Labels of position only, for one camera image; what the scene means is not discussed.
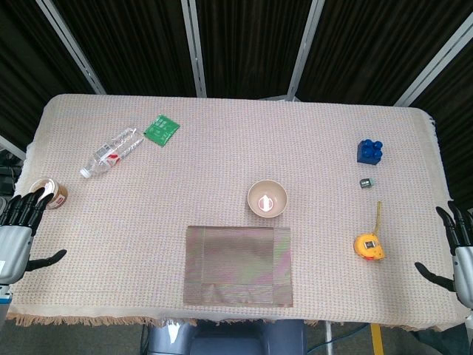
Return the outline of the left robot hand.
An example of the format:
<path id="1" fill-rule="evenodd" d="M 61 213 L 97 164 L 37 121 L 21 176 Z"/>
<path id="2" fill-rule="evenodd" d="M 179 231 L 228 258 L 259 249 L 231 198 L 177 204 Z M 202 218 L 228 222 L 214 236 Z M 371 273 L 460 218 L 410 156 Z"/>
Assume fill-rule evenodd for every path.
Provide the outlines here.
<path id="1" fill-rule="evenodd" d="M 48 258 L 30 258 L 36 232 L 53 197 L 44 191 L 41 187 L 24 196 L 14 196 L 1 213 L 1 285 L 17 283 L 26 272 L 54 265 L 67 253 L 61 249 Z"/>

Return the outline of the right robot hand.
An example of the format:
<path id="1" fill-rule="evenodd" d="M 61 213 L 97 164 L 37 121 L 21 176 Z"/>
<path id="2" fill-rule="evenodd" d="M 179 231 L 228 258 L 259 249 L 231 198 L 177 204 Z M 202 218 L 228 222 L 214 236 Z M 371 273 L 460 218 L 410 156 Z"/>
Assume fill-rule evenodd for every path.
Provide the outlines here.
<path id="1" fill-rule="evenodd" d="M 472 213 L 460 210 L 453 200 L 447 202 L 453 217 L 437 206 L 436 212 L 443 221 L 453 264 L 453 278 L 436 275 L 420 262 L 415 263 L 418 272 L 426 280 L 447 291 L 455 292 L 462 305 L 472 309 Z"/>

